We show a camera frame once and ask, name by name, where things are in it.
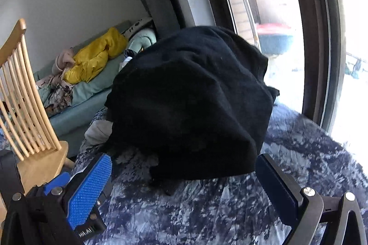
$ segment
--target yellow cloth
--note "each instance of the yellow cloth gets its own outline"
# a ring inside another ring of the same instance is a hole
[[[128,40],[116,28],[110,28],[73,57],[75,65],[64,74],[64,80],[69,84],[88,83],[104,69],[107,60],[119,56],[127,44]]]

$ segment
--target textured blue pad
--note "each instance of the textured blue pad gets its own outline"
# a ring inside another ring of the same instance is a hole
[[[68,203],[67,219],[74,230],[83,224],[111,176],[111,158],[103,154]]]
[[[55,187],[64,187],[70,181],[70,174],[63,172],[54,178],[51,182],[45,185],[43,188],[43,193],[45,195],[49,194]]]
[[[255,162],[255,173],[263,189],[277,211],[283,224],[292,228],[298,223],[298,202],[276,173],[270,163],[262,155]]]

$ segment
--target black fabric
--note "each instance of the black fabric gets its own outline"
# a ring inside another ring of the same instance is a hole
[[[107,146],[159,156],[156,179],[204,179],[254,170],[278,90],[267,58],[233,32],[193,27],[135,56],[116,76],[106,107]]]

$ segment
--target tie-dye tablecloth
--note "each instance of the tie-dye tablecloth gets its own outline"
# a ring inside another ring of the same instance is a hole
[[[104,119],[106,110],[95,119]],[[83,142],[74,173],[81,171],[99,146]],[[275,105],[262,152],[269,153],[301,186],[321,195],[353,192],[368,231],[368,180],[362,167],[313,122]],[[182,182],[172,196],[152,189],[149,167],[157,163],[135,148],[115,158],[112,197],[101,207],[107,230],[91,244],[282,244],[284,226],[254,173]],[[318,230],[315,241],[323,233]]]

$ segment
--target silver bolt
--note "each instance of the silver bolt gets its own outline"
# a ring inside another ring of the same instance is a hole
[[[21,193],[14,193],[14,195],[13,195],[13,197],[12,197],[12,199],[13,199],[14,201],[18,201],[18,200],[20,200],[21,198],[22,198]]]
[[[345,197],[347,200],[350,200],[350,201],[354,201],[355,200],[355,195],[352,194],[351,192],[346,192],[345,193]]]
[[[314,195],[316,194],[316,192],[314,191],[314,189],[313,189],[313,188],[311,188],[311,187],[305,187],[305,188],[303,189],[303,192],[304,192],[304,194],[305,194],[305,195],[307,195],[307,196],[314,196]]]
[[[62,187],[55,187],[54,189],[51,190],[51,194],[55,196],[62,194],[62,192],[63,192]]]

